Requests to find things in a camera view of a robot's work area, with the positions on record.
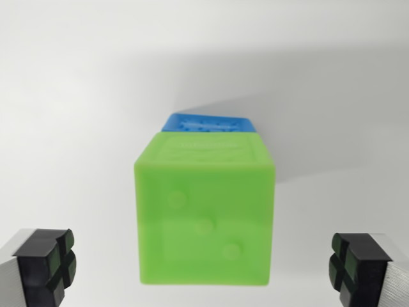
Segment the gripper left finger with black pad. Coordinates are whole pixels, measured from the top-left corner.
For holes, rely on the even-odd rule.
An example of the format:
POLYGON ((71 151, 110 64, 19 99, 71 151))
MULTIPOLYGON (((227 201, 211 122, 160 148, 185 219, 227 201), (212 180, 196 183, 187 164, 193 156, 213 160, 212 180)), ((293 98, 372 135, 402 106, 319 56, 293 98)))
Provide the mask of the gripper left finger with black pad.
POLYGON ((73 283, 73 231, 21 229, 1 247, 1 306, 59 306, 73 283))

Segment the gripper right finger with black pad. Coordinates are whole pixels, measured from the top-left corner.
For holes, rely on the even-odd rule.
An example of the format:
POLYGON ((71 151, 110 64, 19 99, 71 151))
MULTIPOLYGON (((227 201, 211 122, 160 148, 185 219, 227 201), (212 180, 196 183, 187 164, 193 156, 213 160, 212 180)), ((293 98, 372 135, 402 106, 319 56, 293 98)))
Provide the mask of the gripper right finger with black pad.
POLYGON ((335 233, 329 278, 347 307, 408 306, 408 256, 381 233, 335 233))

